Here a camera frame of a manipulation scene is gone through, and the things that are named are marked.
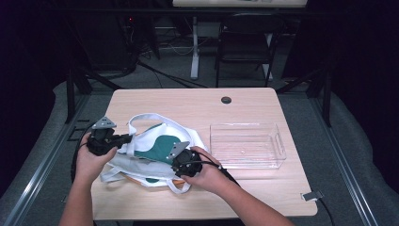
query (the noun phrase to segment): gray carpet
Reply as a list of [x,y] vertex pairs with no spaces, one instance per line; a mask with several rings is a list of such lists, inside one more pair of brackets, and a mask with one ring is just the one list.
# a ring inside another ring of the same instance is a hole
[[[292,38],[285,37],[280,43],[276,64],[272,71],[274,80],[269,84],[272,88],[277,89],[284,85],[279,76],[283,70],[291,41]],[[195,81],[207,87],[215,85],[215,47],[212,42],[212,40],[207,40],[200,48],[199,79]],[[160,60],[153,55],[151,58],[148,56],[145,55],[140,59],[163,73],[189,80],[192,53],[180,55],[173,49],[168,49],[161,50]],[[231,72],[234,72],[237,77],[240,74],[250,73],[250,76],[246,77],[250,79],[222,81],[221,87],[261,87],[263,85],[263,82],[260,82],[262,70],[254,72],[254,67],[250,66],[240,67],[240,70],[230,66],[222,67],[224,67],[222,76],[227,76]],[[127,89],[182,88],[180,84],[163,75],[153,73],[140,66],[137,66],[132,74],[112,81]],[[103,84],[96,81],[91,81],[91,83],[94,91],[79,116],[79,120],[82,121],[77,122],[77,128],[87,126],[86,120],[94,122],[103,116],[112,95],[112,91]],[[336,225],[363,225],[359,211],[334,161],[332,146],[324,127],[317,120],[319,112],[314,110],[311,100],[303,92],[306,87],[306,85],[300,85],[290,93],[281,94],[279,100],[311,188],[321,190],[325,194],[323,200]],[[51,118],[27,158],[24,167],[0,201],[1,225],[7,220],[8,215],[20,199],[42,158],[53,149],[57,136],[62,132],[67,113],[65,84],[58,86],[55,93],[56,106]],[[378,223],[380,225],[398,225],[399,196],[384,183],[372,163],[373,151],[367,137],[344,104],[334,95],[331,103],[331,122],[332,130],[343,148],[343,152]],[[22,220],[23,225],[57,225],[64,207],[62,200],[71,187],[70,167],[75,145],[76,141],[67,141],[67,137],[63,138],[61,152],[36,199],[28,208],[26,216]],[[318,213],[316,216],[291,218],[291,220],[296,225],[331,225],[327,209],[320,202],[317,203],[317,206]],[[167,225],[165,222],[135,222],[134,224],[162,225],[162,223]],[[131,225],[132,222],[123,221],[120,224]],[[117,225],[117,223],[99,221],[97,225]]]

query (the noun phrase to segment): person's right hand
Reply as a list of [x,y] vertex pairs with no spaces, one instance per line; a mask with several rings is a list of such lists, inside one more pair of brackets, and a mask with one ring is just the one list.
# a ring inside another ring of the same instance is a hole
[[88,138],[90,133],[83,136],[81,147],[76,160],[75,181],[83,181],[91,184],[101,173],[104,165],[110,161],[117,152],[117,147],[112,148],[107,154],[97,156],[88,150]]
[[[202,148],[191,147],[190,150],[198,152],[202,161],[209,161],[208,158],[210,158],[214,163],[221,166],[219,161],[217,161]],[[229,180],[217,167],[211,166],[209,164],[202,164],[202,170],[196,176],[189,177],[182,175],[182,179],[192,186],[199,186],[202,189],[215,193],[216,195],[219,192],[222,192],[226,186],[231,186],[231,184],[236,186],[236,184]]]

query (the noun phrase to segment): cloth bag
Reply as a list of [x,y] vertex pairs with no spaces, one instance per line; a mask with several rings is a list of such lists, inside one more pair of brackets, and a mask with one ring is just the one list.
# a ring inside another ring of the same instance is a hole
[[[134,122],[157,120],[161,123],[152,126],[141,134],[136,134]],[[140,114],[129,120],[129,135],[132,141],[124,144],[115,157],[107,164],[112,167],[100,176],[103,182],[133,179],[143,186],[168,186],[174,193],[181,194],[190,184],[175,175],[171,168],[172,160],[167,159],[173,144],[188,141],[188,147],[199,146],[207,150],[197,131],[181,126],[156,113]]]

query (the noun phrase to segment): box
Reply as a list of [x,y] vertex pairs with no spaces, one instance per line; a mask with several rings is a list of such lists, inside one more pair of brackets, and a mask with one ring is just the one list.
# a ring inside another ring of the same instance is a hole
[[286,159],[275,123],[212,124],[211,152],[226,169],[278,169]]

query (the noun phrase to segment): round black hole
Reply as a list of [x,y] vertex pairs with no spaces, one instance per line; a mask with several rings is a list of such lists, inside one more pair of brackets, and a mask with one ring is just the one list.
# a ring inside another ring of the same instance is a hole
[[222,97],[221,101],[223,104],[227,105],[227,104],[231,103],[231,98],[230,97]]

